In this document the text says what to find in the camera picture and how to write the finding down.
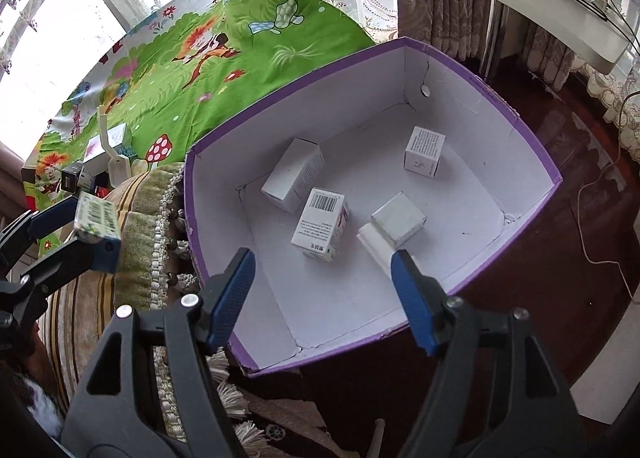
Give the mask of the green patterned small box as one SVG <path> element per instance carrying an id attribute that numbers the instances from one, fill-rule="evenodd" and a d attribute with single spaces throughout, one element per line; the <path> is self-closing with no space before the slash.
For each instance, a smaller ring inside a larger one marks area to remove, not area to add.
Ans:
<path id="1" fill-rule="evenodd" d="M 88 243 L 119 241 L 119 225 L 115 206 L 110 201 L 81 192 L 74 217 L 73 232 Z"/>

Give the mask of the cream plastic scoop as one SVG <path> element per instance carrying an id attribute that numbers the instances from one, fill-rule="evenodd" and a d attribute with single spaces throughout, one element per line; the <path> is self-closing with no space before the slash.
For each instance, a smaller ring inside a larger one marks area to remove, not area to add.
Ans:
<path id="1" fill-rule="evenodd" d="M 102 110 L 98 111 L 98 124 L 100 144 L 104 152 L 108 155 L 108 178 L 110 178 L 112 187 L 118 187 L 131 177 L 130 162 L 125 155 L 121 155 L 111 146 L 107 132 L 106 114 Z"/>

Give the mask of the black shaver box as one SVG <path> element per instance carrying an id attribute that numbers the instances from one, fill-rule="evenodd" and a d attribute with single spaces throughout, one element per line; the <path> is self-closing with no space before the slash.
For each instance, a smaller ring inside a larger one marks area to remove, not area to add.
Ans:
<path id="1" fill-rule="evenodd" d="M 75 193 L 80 187 L 82 173 L 84 173 L 84 164 L 81 162 L 74 162 L 65 166 L 62 170 L 61 189 Z"/>

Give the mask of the white cube box red logo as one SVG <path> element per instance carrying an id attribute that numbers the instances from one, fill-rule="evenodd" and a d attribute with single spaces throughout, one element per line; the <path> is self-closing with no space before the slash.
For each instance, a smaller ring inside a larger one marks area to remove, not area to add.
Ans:
<path id="1" fill-rule="evenodd" d="M 376 265 L 382 269 L 385 276 L 392 280 L 390 265 L 392 265 L 392 259 L 397 249 L 386 240 L 372 223 L 367 223 L 358 230 L 357 239 Z"/>

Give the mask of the striped beige sofa cover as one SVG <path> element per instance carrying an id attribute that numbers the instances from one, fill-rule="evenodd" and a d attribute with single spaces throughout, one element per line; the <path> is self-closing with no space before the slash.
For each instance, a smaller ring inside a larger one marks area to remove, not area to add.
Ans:
<path id="1" fill-rule="evenodd" d="M 108 201 L 115 206 L 122 235 L 115 273 L 88 270 L 50 299 L 46 336 L 66 416 L 96 345 L 122 305 L 137 311 L 163 309 L 206 285 L 208 279 L 195 271 L 186 237 L 182 178 L 182 165 L 170 163 L 112 191 Z M 224 404 L 227 383 L 216 379 L 212 370 L 221 348 L 206 363 L 246 456 L 247 443 L 258 431 L 243 414 L 230 414 Z"/>

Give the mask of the small white square box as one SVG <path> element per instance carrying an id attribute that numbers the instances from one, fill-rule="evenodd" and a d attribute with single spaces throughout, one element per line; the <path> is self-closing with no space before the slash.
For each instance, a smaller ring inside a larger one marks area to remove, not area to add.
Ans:
<path id="1" fill-rule="evenodd" d="M 401 191 L 371 214 L 371 223 L 397 249 L 425 225 L 426 215 Z"/>

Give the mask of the small white box in bin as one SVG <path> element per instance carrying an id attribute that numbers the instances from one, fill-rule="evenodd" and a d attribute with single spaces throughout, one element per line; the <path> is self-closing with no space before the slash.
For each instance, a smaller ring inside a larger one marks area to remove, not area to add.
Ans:
<path id="1" fill-rule="evenodd" d="M 294 138 L 262 185 L 262 193 L 275 207 L 294 214 L 306 202 L 323 165 L 318 144 Z"/>

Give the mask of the barcode white box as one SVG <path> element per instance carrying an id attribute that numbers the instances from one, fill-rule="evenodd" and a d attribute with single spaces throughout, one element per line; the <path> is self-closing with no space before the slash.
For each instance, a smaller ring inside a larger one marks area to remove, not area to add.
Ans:
<path id="1" fill-rule="evenodd" d="M 295 227 L 291 244 L 306 256 L 332 262 L 349 219 L 346 197 L 312 188 Z"/>

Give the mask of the white box printed text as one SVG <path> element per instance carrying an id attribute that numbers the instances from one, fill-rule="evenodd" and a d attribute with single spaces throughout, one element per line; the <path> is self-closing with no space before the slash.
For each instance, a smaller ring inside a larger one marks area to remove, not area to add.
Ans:
<path id="1" fill-rule="evenodd" d="M 414 126 L 404 153 L 404 169 L 434 178 L 439 166 L 446 136 Z"/>

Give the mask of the purple cardboard storage box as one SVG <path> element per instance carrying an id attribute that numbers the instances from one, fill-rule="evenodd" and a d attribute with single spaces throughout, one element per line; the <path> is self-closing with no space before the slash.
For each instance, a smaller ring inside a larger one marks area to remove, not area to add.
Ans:
<path id="1" fill-rule="evenodd" d="M 404 169 L 414 126 L 446 136 L 434 178 Z M 332 262 L 291 244 L 298 218 L 262 185 L 294 138 L 320 146 L 320 188 L 346 197 Z M 407 243 L 454 293 L 508 247 L 562 176 L 524 120 L 446 54 L 400 38 L 314 70 L 244 109 L 186 155 L 184 210 L 194 264 L 216 275 L 239 248 L 257 274 L 230 337 L 247 374 L 307 365 L 406 326 L 393 285 L 357 239 L 403 192 L 427 217 Z"/>

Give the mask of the green cartoon print cloth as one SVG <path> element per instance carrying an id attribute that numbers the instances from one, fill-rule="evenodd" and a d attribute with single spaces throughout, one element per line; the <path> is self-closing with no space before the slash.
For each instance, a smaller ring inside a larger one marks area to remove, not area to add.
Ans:
<path id="1" fill-rule="evenodd" d="M 134 171 L 154 170 L 270 92 L 371 45 L 325 0 L 173 0 L 122 36 L 50 118 L 24 165 L 27 206 L 61 200 L 65 167 L 96 156 L 99 114 L 125 127 Z"/>

